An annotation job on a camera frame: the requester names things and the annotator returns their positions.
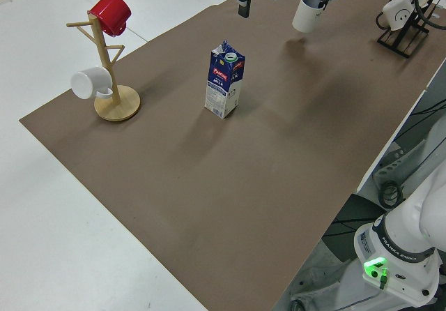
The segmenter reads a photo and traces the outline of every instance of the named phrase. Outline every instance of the green indicator light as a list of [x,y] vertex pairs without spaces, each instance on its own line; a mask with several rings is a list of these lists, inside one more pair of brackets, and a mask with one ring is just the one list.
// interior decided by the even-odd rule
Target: green indicator light
[[377,267],[382,266],[387,260],[384,257],[377,257],[376,259],[364,263],[364,270],[368,276],[372,276],[371,272]]

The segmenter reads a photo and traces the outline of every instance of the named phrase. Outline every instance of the wooden base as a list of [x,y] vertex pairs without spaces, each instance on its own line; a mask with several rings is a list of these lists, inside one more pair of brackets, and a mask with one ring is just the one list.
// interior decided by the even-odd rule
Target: wooden base
[[138,93],[129,86],[118,86],[121,103],[115,105],[112,98],[96,98],[95,110],[99,117],[108,121],[124,121],[136,114],[141,104]]

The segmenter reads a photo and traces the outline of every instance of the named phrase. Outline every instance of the white floor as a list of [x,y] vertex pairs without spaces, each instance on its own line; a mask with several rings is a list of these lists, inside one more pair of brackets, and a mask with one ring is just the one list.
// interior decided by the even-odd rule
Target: white floor
[[[99,64],[65,27],[97,1],[0,1],[0,310],[205,310],[18,122]],[[123,55],[224,0],[125,1]]]

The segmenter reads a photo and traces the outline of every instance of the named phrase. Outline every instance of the red mug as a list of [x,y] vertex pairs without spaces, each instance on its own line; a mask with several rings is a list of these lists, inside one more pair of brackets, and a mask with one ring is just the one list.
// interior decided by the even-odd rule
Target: red mug
[[112,37],[124,32],[125,22],[132,14],[123,0],[100,0],[88,13],[95,15],[100,21],[102,30]]

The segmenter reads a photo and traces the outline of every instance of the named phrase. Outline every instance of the blue and white carton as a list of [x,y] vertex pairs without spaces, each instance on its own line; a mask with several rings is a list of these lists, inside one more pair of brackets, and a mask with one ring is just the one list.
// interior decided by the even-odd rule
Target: blue and white carton
[[210,53],[205,108],[220,118],[226,117],[238,104],[242,88],[245,57],[227,41]]

